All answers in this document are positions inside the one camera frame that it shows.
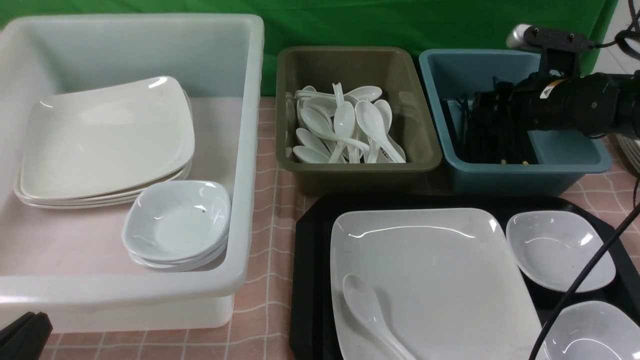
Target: plastic container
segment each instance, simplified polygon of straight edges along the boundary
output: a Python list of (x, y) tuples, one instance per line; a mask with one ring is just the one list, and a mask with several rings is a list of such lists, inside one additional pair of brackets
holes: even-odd
[[(304, 164), (288, 149), (296, 143), (296, 117), (287, 95), (312, 85), (332, 94), (332, 83), (348, 92), (364, 85), (384, 91), (394, 117), (389, 135), (403, 147), (406, 164)], [(276, 157), (293, 173), (300, 192), (407, 191), (442, 160), (429, 108), (411, 56), (395, 47), (291, 47), (278, 56)]]
[[(253, 15), (79, 15), (18, 19), (0, 33), (0, 327), (46, 312), (56, 332), (217, 327), (243, 285), (252, 237), (264, 26)], [(130, 204), (23, 205), (13, 194), (34, 103), (48, 95), (173, 76), (191, 98), (190, 179), (232, 197), (226, 254), (194, 272), (133, 263)]]
[(509, 50), (434, 49), (420, 55), (429, 105), (438, 129), (442, 151), (451, 165), (456, 193), (486, 195), (559, 195), (584, 174), (611, 167), (611, 157), (600, 140), (577, 131), (530, 131), (537, 165), (475, 164), (454, 152), (440, 105), (449, 102), (456, 132), (461, 122), (455, 99), (493, 90), (493, 77), (517, 83), (538, 71), (540, 56)]

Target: olive green bin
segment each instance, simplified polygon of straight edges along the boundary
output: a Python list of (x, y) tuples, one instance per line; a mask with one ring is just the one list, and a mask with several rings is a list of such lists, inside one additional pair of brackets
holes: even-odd
[[(379, 86), (391, 105), (389, 135), (404, 149), (406, 164), (304, 164), (291, 149), (296, 139), (295, 91), (312, 85), (333, 93), (364, 85)], [(407, 192), (426, 172), (439, 166), (442, 152), (411, 56), (395, 47), (290, 47), (278, 55), (276, 84), (276, 157), (293, 173), (305, 195), (336, 192)]]

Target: blue plastic bin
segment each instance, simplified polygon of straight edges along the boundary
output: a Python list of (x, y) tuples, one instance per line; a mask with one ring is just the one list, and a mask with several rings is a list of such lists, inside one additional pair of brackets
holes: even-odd
[(537, 165), (474, 164), (454, 152), (440, 105), (449, 103), (456, 132), (461, 111), (455, 99), (493, 90), (493, 77), (517, 83), (538, 70), (540, 56), (509, 50), (433, 49), (420, 55), (424, 86), (440, 145), (451, 165), (456, 193), (484, 195), (559, 195), (584, 174), (605, 172), (611, 157), (600, 140), (577, 131), (530, 131)]

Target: green backdrop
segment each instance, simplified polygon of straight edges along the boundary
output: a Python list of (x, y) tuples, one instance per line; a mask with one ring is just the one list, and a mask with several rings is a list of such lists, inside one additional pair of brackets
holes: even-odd
[[(294, 45), (389, 45), (426, 49), (505, 48), (519, 23), (602, 41), (616, 0), (0, 0), (0, 26), (26, 15), (253, 13), (264, 19), (262, 94), (275, 93), (276, 57)], [(597, 54), (585, 56), (583, 71)]]

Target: pink tablecloth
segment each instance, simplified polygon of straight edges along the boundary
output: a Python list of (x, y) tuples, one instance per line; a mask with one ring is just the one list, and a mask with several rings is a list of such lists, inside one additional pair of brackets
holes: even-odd
[[(287, 344), (293, 264), (293, 227), (313, 200), (297, 193), (292, 176), (275, 158), (275, 102), (260, 110), (253, 240), (244, 287), (229, 324), (181, 329), (54, 334), (42, 360), (290, 360)], [(587, 175), (563, 198), (618, 225), (632, 207), (635, 177), (620, 148), (604, 140), (614, 158), (606, 174)], [(622, 236), (640, 269), (640, 220)]]

